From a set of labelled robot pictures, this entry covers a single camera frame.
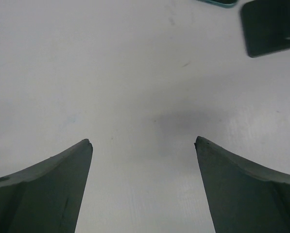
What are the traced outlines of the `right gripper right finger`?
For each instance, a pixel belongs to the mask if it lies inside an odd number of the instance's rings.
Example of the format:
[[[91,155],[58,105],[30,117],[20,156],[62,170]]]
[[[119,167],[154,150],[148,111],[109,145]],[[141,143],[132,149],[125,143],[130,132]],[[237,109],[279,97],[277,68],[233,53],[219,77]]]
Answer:
[[[290,175],[233,154],[204,137],[195,142],[217,233],[290,233]]]

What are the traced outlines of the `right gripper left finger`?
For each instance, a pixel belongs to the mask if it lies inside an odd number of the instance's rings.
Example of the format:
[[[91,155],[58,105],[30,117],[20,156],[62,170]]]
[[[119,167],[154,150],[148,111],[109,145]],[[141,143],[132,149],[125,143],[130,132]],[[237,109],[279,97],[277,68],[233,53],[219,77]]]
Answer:
[[[73,233],[93,154],[84,139],[0,177],[0,233]]]

